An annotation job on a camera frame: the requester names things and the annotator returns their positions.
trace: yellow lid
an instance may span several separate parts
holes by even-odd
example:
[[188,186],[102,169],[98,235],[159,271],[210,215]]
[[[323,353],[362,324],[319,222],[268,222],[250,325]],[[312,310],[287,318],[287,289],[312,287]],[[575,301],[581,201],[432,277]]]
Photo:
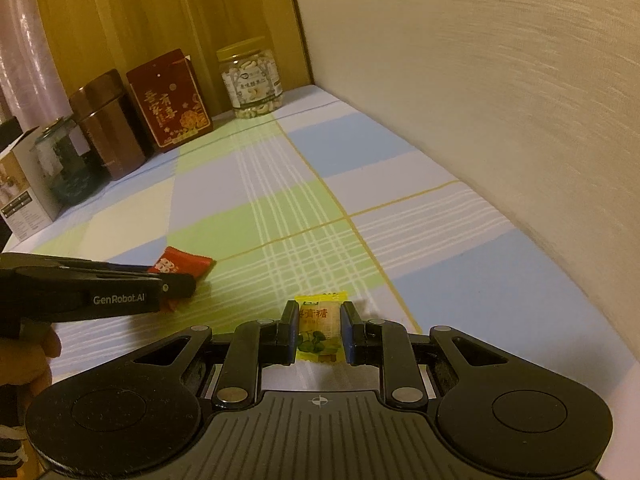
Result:
[[266,38],[264,36],[258,36],[257,38],[239,41],[233,45],[221,48],[216,51],[216,56],[218,56],[219,62],[230,61],[235,57],[248,56],[249,54],[254,54],[268,47]]

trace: pink curtain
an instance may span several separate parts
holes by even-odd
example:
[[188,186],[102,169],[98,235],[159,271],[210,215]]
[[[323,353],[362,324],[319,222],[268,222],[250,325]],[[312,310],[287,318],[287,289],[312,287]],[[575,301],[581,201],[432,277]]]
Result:
[[0,0],[0,86],[23,131],[71,114],[36,0]]

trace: jar of nuts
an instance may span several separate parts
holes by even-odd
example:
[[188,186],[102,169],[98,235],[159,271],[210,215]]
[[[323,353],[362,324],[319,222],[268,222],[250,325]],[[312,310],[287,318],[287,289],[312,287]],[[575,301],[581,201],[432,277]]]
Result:
[[226,46],[216,55],[236,117],[268,114],[282,106],[278,68],[264,36]]

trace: white box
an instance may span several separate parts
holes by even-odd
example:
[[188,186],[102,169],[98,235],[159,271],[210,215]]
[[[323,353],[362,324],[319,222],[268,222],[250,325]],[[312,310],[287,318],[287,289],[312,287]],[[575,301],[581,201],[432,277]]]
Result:
[[0,153],[0,214],[20,241],[53,223],[62,209],[31,151],[42,131],[23,134]]

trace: checkered tablecloth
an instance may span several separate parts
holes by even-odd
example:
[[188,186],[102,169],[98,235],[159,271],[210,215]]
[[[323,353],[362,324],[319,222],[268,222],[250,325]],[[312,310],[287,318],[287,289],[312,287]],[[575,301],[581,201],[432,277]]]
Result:
[[[455,326],[586,384],[616,417],[606,463],[637,463],[625,442],[638,433],[629,421],[640,422],[638,363],[562,270],[473,190],[314,86],[289,92],[274,114],[218,124],[10,241],[14,251],[128,264],[151,265],[167,245],[218,261],[175,314],[60,324],[56,378],[193,324],[231,332],[279,317],[297,294],[346,290],[363,317],[412,331]],[[266,370],[264,385],[376,380],[365,367],[302,363]]]

